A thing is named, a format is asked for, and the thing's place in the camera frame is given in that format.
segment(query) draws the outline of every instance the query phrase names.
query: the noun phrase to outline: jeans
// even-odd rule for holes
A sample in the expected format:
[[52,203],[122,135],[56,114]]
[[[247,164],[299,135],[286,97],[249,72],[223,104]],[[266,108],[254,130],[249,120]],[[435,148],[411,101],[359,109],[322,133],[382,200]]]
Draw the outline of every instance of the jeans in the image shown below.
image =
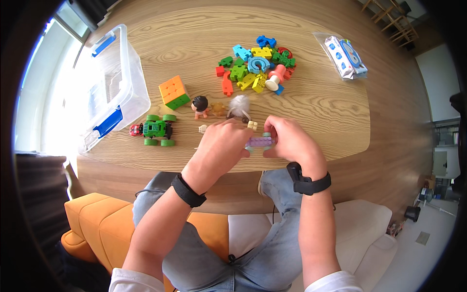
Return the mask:
[[[134,225],[170,187],[176,173],[160,172],[146,186],[133,207]],[[223,262],[185,223],[174,248],[164,258],[162,271],[180,291],[288,291],[302,272],[298,222],[302,195],[293,191],[286,169],[265,171],[262,191],[271,197],[282,220],[272,225],[260,245],[233,263]]]

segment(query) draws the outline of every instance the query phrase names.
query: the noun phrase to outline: wet wipes package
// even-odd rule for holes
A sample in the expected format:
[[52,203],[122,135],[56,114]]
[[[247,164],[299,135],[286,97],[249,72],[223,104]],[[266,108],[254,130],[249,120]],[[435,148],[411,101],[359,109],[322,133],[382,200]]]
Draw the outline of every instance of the wet wipes package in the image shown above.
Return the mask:
[[324,33],[314,35],[334,63],[342,79],[366,78],[368,69],[349,40]]

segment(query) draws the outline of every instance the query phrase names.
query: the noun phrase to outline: black hair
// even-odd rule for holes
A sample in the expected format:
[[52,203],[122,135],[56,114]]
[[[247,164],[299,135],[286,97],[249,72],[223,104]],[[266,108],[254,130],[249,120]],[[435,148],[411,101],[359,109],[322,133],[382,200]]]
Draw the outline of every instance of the black hair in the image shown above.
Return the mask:
[[193,98],[193,105],[196,107],[198,112],[205,111],[208,106],[207,98],[205,96],[198,95],[197,97]]

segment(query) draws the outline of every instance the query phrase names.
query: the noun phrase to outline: toy car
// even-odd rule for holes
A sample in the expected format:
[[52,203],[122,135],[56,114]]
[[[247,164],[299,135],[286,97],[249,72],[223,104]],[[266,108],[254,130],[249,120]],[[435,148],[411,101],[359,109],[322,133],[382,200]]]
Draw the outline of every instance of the toy car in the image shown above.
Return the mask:
[[167,140],[161,140],[161,146],[175,146],[175,141],[171,140],[172,123],[177,121],[177,117],[172,114],[165,114],[162,120],[155,114],[148,114],[146,122],[130,126],[131,136],[144,136],[144,145],[157,145],[157,140],[154,137],[165,137]]

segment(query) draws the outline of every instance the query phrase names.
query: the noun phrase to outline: wooden table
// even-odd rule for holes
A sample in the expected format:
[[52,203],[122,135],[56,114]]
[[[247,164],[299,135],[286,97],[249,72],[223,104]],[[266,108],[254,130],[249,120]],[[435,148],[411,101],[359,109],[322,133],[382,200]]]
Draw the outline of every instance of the wooden table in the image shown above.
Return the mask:
[[[232,97],[242,93],[250,97],[249,114],[259,125],[255,135],[261,136],[264,121],[274,114],[297,119],[319,143],[328,161],[368,148],[370,115],[366,80],[345,82],[340,79],[312,34],[314,31],[335,34],[327,28],[268,8],[203,7],[142,15],[141,21],[136,23],[112,19],[111,15],[108,22],[90,36],[86,45],[92,45],[119,23],[127,25],[128,39],[141,58],[151,98],[147,114],[177,116],[172,136],[176,146],[144,146],[143,137],[128,134],[128,126],[109,133],[83,155],[132,168],[181,171],[202,138],[198,127],[225,117],[209,115],[207,119],[196,121],[190,104],[172,111],[162,103],[158,85],[180,75],[191,98],[204,95],[210,103],[222,101],[228,105],[231,98],[222,93],[222,78],[216,77],[214,68],[222,58],[234,56],[232,47],[237,44],[245,48],[257,47],[255,41],[260,35],[274,37],[278,46],[290,49],[297,67],[292,78],[284,81],[285,89],[279,96],[267,88],[260,94],[251,88],[242,92],[233,84]],[[144,122],[145,117],[134,123]],[[249,159],[240,160],[231,171],[278,169],[287,163],[282,159],[265,159],[262,149],[256,149]]]

